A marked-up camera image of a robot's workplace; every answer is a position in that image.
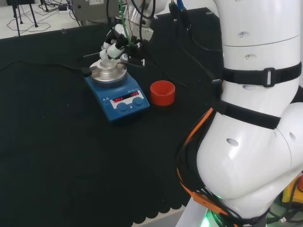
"red plastic cup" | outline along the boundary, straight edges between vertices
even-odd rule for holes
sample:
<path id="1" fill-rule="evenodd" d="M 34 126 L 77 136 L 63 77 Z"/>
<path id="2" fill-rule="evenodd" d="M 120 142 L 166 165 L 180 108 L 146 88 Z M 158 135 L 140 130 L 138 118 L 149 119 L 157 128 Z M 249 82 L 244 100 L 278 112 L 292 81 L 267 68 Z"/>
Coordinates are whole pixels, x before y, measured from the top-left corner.
<path id="1" fill-rule="evenodd" d="M 151 85 L 151 102 L 158 106 L 168 106 L 175 101 L 175 85 L 159 80 Z"/>

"black strap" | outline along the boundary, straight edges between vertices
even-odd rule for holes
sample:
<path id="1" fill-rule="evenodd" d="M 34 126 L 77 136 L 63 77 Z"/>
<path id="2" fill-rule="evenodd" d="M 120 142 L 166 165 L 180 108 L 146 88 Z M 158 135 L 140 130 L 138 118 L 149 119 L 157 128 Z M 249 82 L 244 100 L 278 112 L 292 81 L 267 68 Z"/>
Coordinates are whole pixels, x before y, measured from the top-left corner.
<path id="1" fill-rule="evenodd" d="M 213 101 L 212 108 L 220 114 L 267 129 L 275 129 L 281 119 L 276 116 L 246 109 L 217 99 Z"/>
<path id="2" fill-rule="evenodd" d="M 223 70 L 223 79 L 237 84 L 262 85 L 264 87 L 273 87 L 275 84 L 287 82 L 298 78 L 302 72 L 302 63 L 276 70 L 275 68 L 266 68 L 259 70 Z"/>

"black tablecloth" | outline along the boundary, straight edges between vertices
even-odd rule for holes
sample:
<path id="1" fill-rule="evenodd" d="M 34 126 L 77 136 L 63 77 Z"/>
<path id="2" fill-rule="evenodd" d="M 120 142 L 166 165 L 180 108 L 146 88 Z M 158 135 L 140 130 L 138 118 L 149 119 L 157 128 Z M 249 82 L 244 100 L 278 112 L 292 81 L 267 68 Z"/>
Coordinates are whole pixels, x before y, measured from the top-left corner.
<path id="1" fill-rule="evenodd" d="M 196 39 L 221 47 L 219 19 L 190 10 Z M 169 15 L 152 23 L 151 56 L 176 86 L 170 108 L 152 106 L 110 124 L 82 76 L 65 69 L 15 64 L 0 72 L 0 226 L 129 227 L 186 205 L 175 169 L 178 144 L 209 108 L 210 83 L 177 46 Z M 89 66 L 108 26 L 95 25 L 0 40 L 0 65 L 12 60 Z M 217 52 L 183 44 L 215 75 Z M 128 67 L 147 97 L 157 68 Z"/>

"red led display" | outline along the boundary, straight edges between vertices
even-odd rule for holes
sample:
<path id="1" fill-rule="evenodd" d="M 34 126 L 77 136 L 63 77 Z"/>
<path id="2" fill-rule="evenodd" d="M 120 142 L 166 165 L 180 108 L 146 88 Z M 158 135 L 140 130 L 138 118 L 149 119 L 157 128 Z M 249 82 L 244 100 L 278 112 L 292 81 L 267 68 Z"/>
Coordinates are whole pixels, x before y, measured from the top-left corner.
<path id="1" fill-rule="evenodd" d="M 130 98 L 130 97 L 134 97 L 134 96 L 138 96 L 139 95 L 139 92 L 138 91 L 135 91 L 133 93 L 130 93 L 130 94 L 127 94 L 125 96 L 121 96 L 121 97 L 118 97 L 118 98 L 114 98 L 112 99 L 113 103 L 117 103 L 117 102 L 120 102 L 124 99 L 127 99 L 127 98 Z"/>

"metal stand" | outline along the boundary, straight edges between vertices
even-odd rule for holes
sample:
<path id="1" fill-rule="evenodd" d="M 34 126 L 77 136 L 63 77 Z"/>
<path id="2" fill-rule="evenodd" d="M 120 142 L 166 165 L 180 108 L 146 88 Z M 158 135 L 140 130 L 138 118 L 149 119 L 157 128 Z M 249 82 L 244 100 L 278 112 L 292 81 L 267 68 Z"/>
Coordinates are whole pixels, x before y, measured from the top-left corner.
<path id="1" fill-rule="evenodd" d="M 34 11 L 33 11 L 33 8 L 32 8 L 32 4 L 29 4 L 29 7 L 30 7 L 30 11 L 32 11 L 33 19 L 34 19 L 34 22 L 35 22 L 35 27 L 38 27 L 38 24 L 36 22 L 36 18 L 35 18 L 35 15 L 34 15 Z"/>
<path id="2" fill-rule="evenodd" d="M 18 5 L 17 0 L 12 0 L 12 6 L 13 6 L 13 11 L 14 11 L 14 18 L 16 19 L 18 36 L 20 37 L 20 29 L 19 29 L 18 17 L 17 17 L 17 12 L 16 12 L 17 5 Z"/>
<path id="3" fill-rule="evenodd" d="M 40 0 L 40 3 L 41 3 L 41 5 L 43 5 L 43 4 L 44 4 L 44 6 L 45 6 L 45 10 L 46 10 L 46 12 L 48 12 L 49 10 L 48 10 L 48 8 L 47 8 L 47 5 L 46 5 L 45 0 Z"/>
<path id="4" fill-rule="evenodd" d="M 20 24 L 23 24 L 22 19 L 21 19 L 21 13 L 20 13 L 20 8 L 19 8 L 19 4 L 17 4 L 18 7 L 18 11 L 19 11 L 19 17 L 20 17 Z"/>

